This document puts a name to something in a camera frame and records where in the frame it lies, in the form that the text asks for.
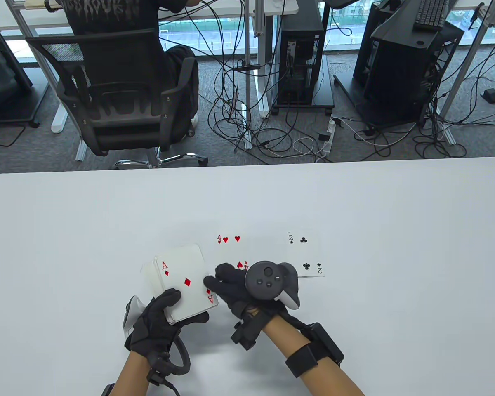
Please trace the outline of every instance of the floor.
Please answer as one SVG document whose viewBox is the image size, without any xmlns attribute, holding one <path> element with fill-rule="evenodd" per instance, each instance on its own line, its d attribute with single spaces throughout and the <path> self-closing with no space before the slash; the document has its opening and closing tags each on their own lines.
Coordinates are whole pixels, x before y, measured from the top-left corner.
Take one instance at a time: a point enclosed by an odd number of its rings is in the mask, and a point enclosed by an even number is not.
<svg viewBox="0 0 495 396">
<path fill-rule="evenodd" d="M 477 54 L 474 61 L 474 65 L 487 57 L 491 47 L 482 47 Z M 451 65 L 449 66 L 449 72 L 446 71 L 446 75 L 449 75 L 451 71 L 455 70 L 457 66 L 464 59 L 466 49 L 459 49 L 455 54 Z M 341 71 L 351 71 L 354 68 L 355 59 L 357 57 L 356 52 L 341 52 L 331 54 L 328 56 L 330 76 L 322 76 L 323 80 L 330 80 L 330 84 L 333 83 L 334 73 Z M 495 63 L 495 56 L 487 63 L 486 67 Z M 207 124 L 207 116 L 210 108 L 212 107 L 210 102 L 214 101 L 216 94 L 214 93 L 213 83 L 214 77 L 219 70 L 218 64 L 213 61 L 200 61 L 200 94 L 204 98 L 200 98 L 200 109 L 198 115 L 200 123 L 196 130 L 196 136 L 193 138 L 185 139 L 182 143 L 172 147 L 169 153 L 163 153 L 163 157 L 174 155 L 177 153 L 193 152 L 200 153 L 208 156 L 209 166 L 224 166 L 224 165 L 257 165 L 263 160 L 267 163 L 303 163 L 313 162 L 315 158 L 311 155 L 293 157 L 293 158 L 268 158 L 263 153 L 268 151 L 259 149 L 253 149 L 250 155 L 240 150 L 235 150 L 234 145 L 230 142 L 223 140 L 217 136 L 213 130 Z M 486 77 L 490 80 L 480 80 L 478 86 L 478 94 L 481 94 L 483 90 L 495 87 L 495 67 L 489 70 Z M 469 112 L 470 106 L 470 90 L 475 79 L 466 80 L 461 86 L 460 92 L 453 102 L 453 106 L 448 114 L 448 118 L 452 120 L 459 120 L 465 117 Z M 240 98 L 244 96 L 245 87 L 242 85 L 240 89 Z M 445 81 L 440 87 L 440 92 L 446 92 L 453 84 L 453 78 Z M 256 98 L 254 84 L 251 83 L 251 98 Z M 351 119 L 358 119 L 358 115 L 351 108 L 348 100 L 343 95 L 340 88 L 332 86 L 334 97 L 336 101 L 336 107 L 334 109 L 334 115 L 338 117 L 348 117 Z M 66 170 L 104 170 L 109 169 L 117 160 L 121 158 L 135 158 L 144 159 L 144 153 L 142 151 L 112 151 L 107 157 L 96 157 L 91 152 L 87 152 L 87 156 L 84 162 L 75 161 L 75 154 L 80 142 L 78 132 L 75 130 L 74 125 L 68 119 L 66 126 L 61 134 L 53 134 L 51 132 L 51 122 L 57 110 L 57 99 L 51 90 L 48 91 L 39 111 L 39 119 L 42 124 L 38 129 L 27 128 L 21 135 L 18 141 L 12 145 L 12 147 L 4 148 L 0 147 L 0 173 L 11 172 L 59 172 Z M 488 104 L 484 100 L 478 97 L 477 107 L 470 117 L 470 120 L 475 120 L 481 117 L 487 117 L 495 113 L 495 104 Z M 276 117 L 271 117 L 268 122 L 268 127 L 281 128 L 287 132 L 290 128 L 285 123 L 286 111 Z M 299 113 L 295 114 L 294 111 L 290 111 L 288 115 L 288 121 L 293 123 L 297 117 L 295 123 L 295 129 L 306 132 L 315 136 L 319 131 L 326 130 L 328 124 L 328 118 L 323 113 Z M 495 120 L 495 117 L 491 117 L 487 120 Z M 360 130 L 363 128 L 363 124 L 359 122 L 348 121 L 349 124 L 355 129 Z M 255 125 L 260 123 L 257 116 L 254 118 Z M 236 128 L 233 126 L 224 126 L 223 130 L 231 135 L 236 133 Z M 0 128 L 0 143 L 10 142 L 18 134 L 19 129 L 12 128 Z M 398 132 L 404 131 L 403 127 L 398 129 Z M 495 126 L 482 126 L 482 125 L 466 125 L 459 127 L 452 127 L 457 141 L 463 144 L 467 150 L 467 156 L 469 157 L 481 157 L 481 156 L 495 156 Z M 263 136 L 263 132 L 259 135 L 259 140 L 267 140 L 272 137 L 282 136 L 282 132 L 277 130 L 271 130 L 267 132 L 266 136 Z M 383 158 L 378 155 L 372 155 L 367 160 L 410 160 L 417 159 L 419 156 L 415 151 L 415 143 L 412 140 L 413 136 L 416 136 L 418 132 L 413 130 L 411 134 L 399 144 L 395 145 L 391 149 L 389 157 Z M 299 137 L 304 137 L 296 130 L 290 133 L 293 140 Z M 394 142 L 400 138 L 400 134 L 390 134 L 389 141 Z M 311 145 L 309 140 L 303 141 L 307 145 Z M 384 144 L 383 141 L 378 140 L 378 144 Z M 284 141 L 276 149 L 285 149 L 290 143 Z M 298 149 L 306 150 L 304 146 L 298 144 Z M 338 128 L 336 132 L 336 138 L 332 151 L 327 157 L 328 160 L 333 162 L 348 162 L 359 161 L 364 157 L 374 153 L 374 147 L 363 141 L 358 141 L 354 138 L 353 132 L 348 127 Z M 460 147 L 452 148 L 451 153 L 461 154 L 462 149 Z M 298 155 L 297 151 L 293 149 L 280 153 L 280 155 Z M 439 158 L 442 157 L 440 153 L 435 151 L 432 147 L 426 152 L 428 157 Z"/>
</svg>

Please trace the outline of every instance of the forearm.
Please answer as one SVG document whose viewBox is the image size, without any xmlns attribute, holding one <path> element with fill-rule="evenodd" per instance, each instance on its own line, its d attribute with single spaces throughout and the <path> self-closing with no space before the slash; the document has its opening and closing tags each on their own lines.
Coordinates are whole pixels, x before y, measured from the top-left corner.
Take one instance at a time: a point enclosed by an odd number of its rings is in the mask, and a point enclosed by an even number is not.
<svg viewBox="0 0 495 396">
<path fill-rule="evenodd" d="M 277 315 L 263 330 L 285 358 L 310 341 L 291 324 Z M 317 366 L 301 376 L 312 396 L 364 396 L 353 381 L 330 358 L 323 358 Z"/>
<path fill-rule="evenodd" d="M 145 396 L 149 385 L 147 381 L 149 370 L 147 359 L 131 352 L 110 396 Z"/>
</svg>

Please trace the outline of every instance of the black shirt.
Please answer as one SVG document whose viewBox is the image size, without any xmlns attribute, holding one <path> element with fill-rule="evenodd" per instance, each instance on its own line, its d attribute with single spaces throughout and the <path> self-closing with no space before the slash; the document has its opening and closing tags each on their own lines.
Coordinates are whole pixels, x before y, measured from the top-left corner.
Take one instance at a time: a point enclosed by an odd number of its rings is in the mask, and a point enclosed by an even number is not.
<svg viewBox="0 0 495 396">
<path fill-rule="evenodd" d="M 125 32 L 154 28 L 158 10 L 179 13 L 187 0 L 59 0 L 74 34 Z"/>
</svg>

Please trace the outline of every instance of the hand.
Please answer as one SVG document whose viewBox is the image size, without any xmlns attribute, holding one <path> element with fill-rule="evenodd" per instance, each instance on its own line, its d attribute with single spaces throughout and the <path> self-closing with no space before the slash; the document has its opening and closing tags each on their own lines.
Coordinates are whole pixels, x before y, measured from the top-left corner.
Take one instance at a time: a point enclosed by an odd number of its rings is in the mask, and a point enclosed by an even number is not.
<svg viewBox="0 0 495 396">
<path fill-rule="evenodd" d="M 209 313 L 204 312 L 170 325 L 164 309 L 174 306 L 181 297 L 182 293 L 179 290 L 168 289 L 157 298 L 153 298 L 134 324 L 134 331 L 125 342 L 125 347 L 145 358 L 151 351 L 168 352 L 183 326 L 189 323 L 206 323 L 209 320 Z"/>
<path fill-rule="evenodd" d="M 238 318 L 242 318 L 246 311 L 254 316 L 261 310 L 270 317 L 286 311 L 286 307 L 280 301 L 257 300 L 248 293 L 245 286 L 245 269 L 236 269 L 231 264 L 224 263 L 217 266 L 215 272 L 215 277 L 204 278 L 204 285 L 218 294 Z"/>
</svg>

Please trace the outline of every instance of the black pants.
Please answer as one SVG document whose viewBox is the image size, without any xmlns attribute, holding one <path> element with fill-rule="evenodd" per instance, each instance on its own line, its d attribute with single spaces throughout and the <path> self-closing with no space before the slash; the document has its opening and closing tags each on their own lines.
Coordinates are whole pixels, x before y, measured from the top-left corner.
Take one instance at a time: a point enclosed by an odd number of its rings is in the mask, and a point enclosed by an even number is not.
<svg viewBox="0 0 495 396">
<path fill-rule="evenodd" d="M 194 52 L 189 47 L 185 45 L 176 45 L 172 48 L 169 48 L 165 53 L 172 59 L 176 68 L 176 80 L 179 78 L 180 71 L 182 70 L 183 59 L 185 58 L 195 58 Z M 189 89 L 187 90 L 187 95 L 189 97 L 191 109 L 191 118 L 198 111 L 198 63 L 196 64 L 193 74 L 189 79 Z"/>
</svg>

